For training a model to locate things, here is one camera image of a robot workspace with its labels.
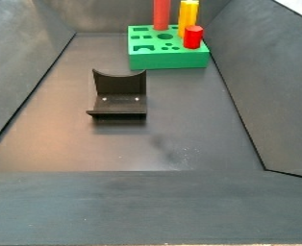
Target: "green foam block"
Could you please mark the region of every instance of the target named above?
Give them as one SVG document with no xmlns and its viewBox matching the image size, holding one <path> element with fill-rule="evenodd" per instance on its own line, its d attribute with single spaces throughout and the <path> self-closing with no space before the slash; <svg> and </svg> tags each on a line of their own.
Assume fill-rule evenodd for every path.
<svg viewBox="0 0 302 246">
<path fill-rule="evenodd" d="M 132 70 L 206 67 L 209 50 L 202 41 L 198 49 L 184 48 L 177 25 L 165 31 L 152 25 L 128 26 L 128 57 Z"/>
</svg>

